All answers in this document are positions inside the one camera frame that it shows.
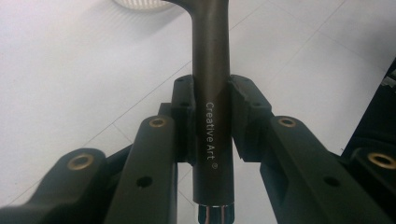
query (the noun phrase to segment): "black object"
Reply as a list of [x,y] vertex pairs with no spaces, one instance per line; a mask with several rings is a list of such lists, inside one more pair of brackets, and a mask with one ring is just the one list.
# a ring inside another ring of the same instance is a hole
[[60,158],[27,204],[0,210],[0,223],[176,223],[184,161],[194,169],[200,223],[233,223],[231,134],[244,161],[262,164],[279,223],[396,221],[394,153],[364,148],[339,158],[299,120],[275,117],[251,80],[230,77],[228,1],[171,2],[190,12],[194,31],[193,74],[176,80],[172,103],[106,160],[88,148]]

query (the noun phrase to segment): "tiled floor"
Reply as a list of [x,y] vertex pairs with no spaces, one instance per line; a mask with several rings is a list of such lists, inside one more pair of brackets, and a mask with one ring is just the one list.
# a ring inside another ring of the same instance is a hole
[[[230,0],[232,73],[340,154],[396,56],[395,12],[394,0]],[[131,144],[191,73],[180,7],[5,0],[0,27],[0,206],[24,203],[70,150]],[[258,164],[234,157],[235,223],[276,223]],[[194,223],[191,179],[181,164],[178,223]]]

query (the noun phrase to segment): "white basket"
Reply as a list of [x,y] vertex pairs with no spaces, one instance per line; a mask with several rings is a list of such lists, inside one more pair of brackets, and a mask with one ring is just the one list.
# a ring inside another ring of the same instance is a hole
[[114,0],[123,7],[134,10],[152,10],[165,9],[173,4],[161,0]]

